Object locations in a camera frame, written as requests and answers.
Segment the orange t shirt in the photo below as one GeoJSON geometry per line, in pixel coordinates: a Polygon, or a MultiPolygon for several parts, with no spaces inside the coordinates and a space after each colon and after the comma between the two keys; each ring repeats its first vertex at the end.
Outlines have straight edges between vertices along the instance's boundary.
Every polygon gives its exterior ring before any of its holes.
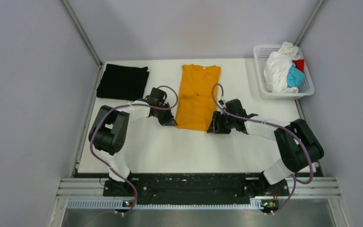
{"type": "Polygon", "coordinates": [[[221,67],[185,64],[182,70],[176,128],[207,131],[216,110],[212,89],[219,82],[221,67]]]}

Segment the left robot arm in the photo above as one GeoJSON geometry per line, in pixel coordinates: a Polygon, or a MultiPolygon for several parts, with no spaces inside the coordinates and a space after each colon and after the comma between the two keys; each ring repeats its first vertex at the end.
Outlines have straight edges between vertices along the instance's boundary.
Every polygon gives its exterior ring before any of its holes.
{"type": "Polygon", "coordinates": [[[91,127],[88,140],[91,154],[109,169],[109,180],[105,184],[109,192],[120,196],[137,198],[138,192],[129,179],[131,170],[126,164],[121,149],[126,142],[130,122],[155,117],[161,126],[176,126],[177,122],[163,86],[154,87],[145,98],[126,105],[110,107],[103,105],[91,127]]]}

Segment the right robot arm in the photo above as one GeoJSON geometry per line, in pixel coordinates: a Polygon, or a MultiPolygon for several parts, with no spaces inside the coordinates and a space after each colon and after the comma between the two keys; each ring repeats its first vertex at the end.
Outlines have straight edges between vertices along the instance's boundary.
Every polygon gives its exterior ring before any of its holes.
{"type": "Polygon", "coordinates": [[[277,144],[280,158],[249,184],[245,190],[247,196],[271,195],[283,188],[288,177],[298,182],[296,173],[306,167],[310,171],[309,178],[299,182],[309,184],[313,181],[313,163],[324,156],[324,150],[305,120],[286,122],[263,118],[255,113],[247,114],[239,99],[220,100],[215,104],[219,110],[213,113],[208,133],[229,134],[231,130],[236,130],[277,144]]]}

